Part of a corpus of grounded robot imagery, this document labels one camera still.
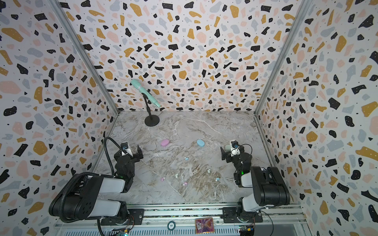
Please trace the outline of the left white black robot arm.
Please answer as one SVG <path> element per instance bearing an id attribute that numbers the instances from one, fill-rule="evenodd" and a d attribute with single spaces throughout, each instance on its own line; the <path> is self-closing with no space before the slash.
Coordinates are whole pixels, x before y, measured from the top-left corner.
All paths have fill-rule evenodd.
<path id="1" fill-rule="evenodd" d="M 101 194 L 127 193 L 135 176 L 135 164 L 143 159 L 140 147 L 132 153 L 127 143 L 115 155 L 114 175 L 83 172 L 73 175 L 49 206 L 49 214 L 64 223 L 102 220 L 124 224 L 131 219 L 126 202 L 102 200 Z"/>

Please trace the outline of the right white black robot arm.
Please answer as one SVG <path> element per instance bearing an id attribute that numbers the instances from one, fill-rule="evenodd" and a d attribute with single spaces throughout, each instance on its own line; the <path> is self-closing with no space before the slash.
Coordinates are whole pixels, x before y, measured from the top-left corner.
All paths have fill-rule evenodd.
<path id="1" fill-rule="evenodd" d="M 225 223 L 252 223 L 260 210 L 290 204 L 290 193 L 277 167 L 252 165 L 252 154 L 235 145 L 229 151 L 220 149 L 221 159 L 235 167 L 234 182 L 240 188 L 250 188 L 252 194 L 238 200 L 235 207 L 224 207 Z"/>

